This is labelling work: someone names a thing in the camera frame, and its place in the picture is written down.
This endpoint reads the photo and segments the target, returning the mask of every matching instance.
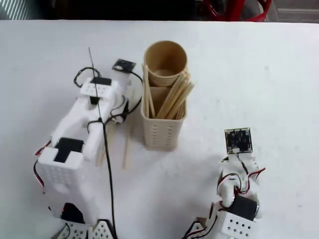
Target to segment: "circuit board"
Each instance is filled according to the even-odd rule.
[[[238,148],[238,153],[253,152],[250,128],[234,128],[225,130],[227,153],[234,153],[233,149]]]

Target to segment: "perforated container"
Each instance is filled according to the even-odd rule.
[[[162,87],[150,87],[155,112],[158,112],[170,89]],[[150,119],[144,114],[144,99],[142,100],[141,114],[144,127],[145,144],[153,150],[173,150],[177,146],[180,128],[186,117],[186,104],[184,116],[181,119]]]

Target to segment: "paper cup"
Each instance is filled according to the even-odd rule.
[[[149,68],[151,86],[171,86],[186,69],[187,54],[176,42],[159,41],[145,52],[144,64]]]

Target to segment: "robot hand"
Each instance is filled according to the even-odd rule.
[[[258,198],[258,176],[265,168],[260,169],[251,153],[229,154],[221,162],[221,173],[217,183],[217,194],[222,198],[225,208],[232,206],[235,196],[239,195],[257,203],[255,218],[261,218]]]

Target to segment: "red object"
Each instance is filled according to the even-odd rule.
[[[272,0],[257,1],[263,7],[264,12],[244,21],[265,21]],[[224,15],[220,15],[217,12],[217,10],[210,3],[210,0],[203,0],[203,4],[208,10],[210,18],[214,21],[238,21],[245,4],[245,0],[228,0]]]

